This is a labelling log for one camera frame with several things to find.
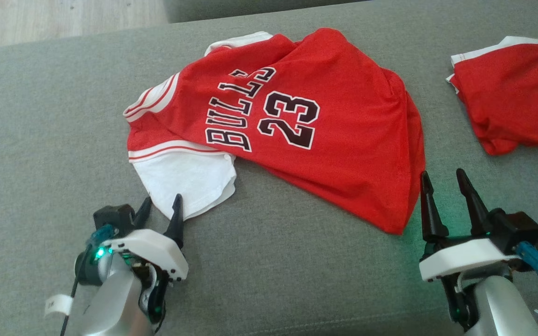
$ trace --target black cable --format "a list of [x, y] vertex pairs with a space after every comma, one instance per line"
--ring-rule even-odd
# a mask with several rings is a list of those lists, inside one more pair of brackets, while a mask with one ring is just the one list
[[165, 308], [165, 300], [163, 300], [163, 315], [161, 317], [161, 320], [159, 321], [159, 325], [155, 329], [155, 334], [161, 329], [161, 325], [163, 324], [163, 320], [165, 319], [165, 314], [167, 314], [167, 310]]
[[[84, 265], [86, 264], [86, 261], [88, 259], [88, 254], [90, 253], [90, 250], [92, 249], [92, 245], [88, 244], [86, 249], [84, 250], [84, 255], [82, 261], [80, 261], [80, 268], [79, 270], [82, 270], [84, 268]], [[78, 288], [78, 275], [74, 277], [74, 285], [72, 286], [72, 293], [70, 294], [70, 297], [73, 299], [76, 295], [76, 289]], [[64, 325], [62, 325], [62, 331], [59, 333], [59, 336], [64, 336], [66, 334], [66, 327], [68, 326], [68, 320], [70, 319], [70, 315], [66, 315], [66, 318], [64, 318]]]

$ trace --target wooden floor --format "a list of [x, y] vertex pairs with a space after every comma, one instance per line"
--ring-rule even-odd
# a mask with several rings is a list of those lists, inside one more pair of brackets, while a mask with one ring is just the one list
[[0, 0], [0, 46], [167, 23], [164, 0]]

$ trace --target red cloth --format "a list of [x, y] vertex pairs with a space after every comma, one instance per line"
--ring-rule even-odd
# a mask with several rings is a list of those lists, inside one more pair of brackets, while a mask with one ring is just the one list
[[425, 169], [420, 115], [397, 74], [340, 32], [220, 47], [167, 88], [165, 107], [125, 113], [128, 150], [173, 140], [220, 149], [402, 234]]
[[538, 44], [506, 45], [474, 58], [454, 57], [459, 62], [450, 83], [459, 90], [485, 151], [502, 155], [519, 143], [538, 146]]

